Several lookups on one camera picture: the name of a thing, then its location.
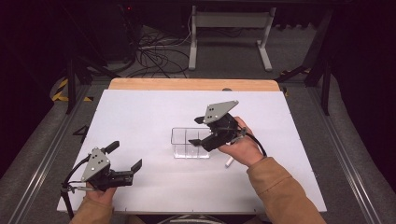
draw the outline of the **white tabletop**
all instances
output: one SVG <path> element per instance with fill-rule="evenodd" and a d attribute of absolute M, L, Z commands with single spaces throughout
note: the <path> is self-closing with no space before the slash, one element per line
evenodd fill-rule
<path fill-rule="evenodd" d="M 247 167 L 213 150 L 209 159 L 175 159 L 171 132 L 175 127 L 204 128 L 194 119 L 207 105 L 237 100 L 230 111 L 241 117 L 274 157 L 296 178 L 320 212 L 326 211 L 318 183 L 306 157 L 281 91 L 123 91 L 106 90 L 95 112 L 76 164 L 94 147 L 120 141 L 107 155 L 111 169 L 127 171 L 140 159 L 143 166 L 131 187 L 120 187 L 116 212 L 131 214 L 262 214 L 263 205 L 248 181 Z M 80 180 L 85 165 L 71 180 Z M 77 210 L 84 191 L 69 193 Z M 66 211 L 64 201 L 59 211 Z"/>

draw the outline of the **clear plastic container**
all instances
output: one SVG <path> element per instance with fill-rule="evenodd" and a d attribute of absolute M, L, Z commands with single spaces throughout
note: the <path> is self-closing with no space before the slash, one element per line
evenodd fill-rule
<path fill-rule="evenodd" d="M 193 146 L 189 140 L 204 139 L 211 134 L 208 128 L 173 128 L 171 143 L 175 158 L 208 159 L 210 153 L 202 147 Z"/>

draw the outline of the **human hand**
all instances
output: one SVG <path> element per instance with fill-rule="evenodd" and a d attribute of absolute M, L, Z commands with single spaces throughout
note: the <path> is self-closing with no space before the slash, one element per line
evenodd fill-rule
<path fill-rule="evenodd" d="M 93 186 L 87 182 L 87 188 L 93 189 Z M 113 203 L 113 196 L 116 193 L 117 188 L 109 188 L 106 191 L 101 191 L 101 190 L 95 190 L 95 191 L 86 191 L 86 196 L 87 198 L 98 202 L 102 203 L 105 205 L 110 205 Z"/>
<path fill-rule="evenodd" d="M 235 120 L 238 122 L 240 127 L 246 127 L 247 132 L 253 135 L 253 132 L 243 120 L 241 120 L 239 117 L 235 117 Z M 219 147 L 219 151 L 229 154 L 235 160 L 246 165 L 247 167 L 250 167 L 254 163 L 265 158 L 260 152 L 257 144 L 247 135 L 242 139 L 237 140 L 232 145 L 223 145 Z"/>

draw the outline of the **brown sleeve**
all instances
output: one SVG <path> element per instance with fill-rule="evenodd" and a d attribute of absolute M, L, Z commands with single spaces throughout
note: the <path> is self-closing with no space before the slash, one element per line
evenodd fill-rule
<path fill-rule="evenodd" d="M 107 224 L 110 223 L 113 207 L 84 198 L 71 224 Z"/>
<path fill-rule="evenodd" d="M 325 223 L 301 185 L 274 158 L 256 162 L 247 174 L 273 223 Z"/>

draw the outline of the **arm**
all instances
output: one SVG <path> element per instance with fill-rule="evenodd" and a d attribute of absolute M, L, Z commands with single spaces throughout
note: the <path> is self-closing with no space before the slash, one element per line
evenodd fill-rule
<path fill-rule="evenodd" d="M 70 221 L 70 224 L 105 224 L 110 223 L 113 214 L 113 196 L 116 188 L 107 189 L 105 192 L 100 190 L 87 191 L 79 209 Z"/>
<path fill-rule="evenodd" d="M 240 118 L 235 119 L 239 126 L 247 127 Z M 325 223 L 301 185 L 274 158 L 265 158 L 248 136 L 219 150 L 248 167 L 250 182 L 274 223 Z"/>

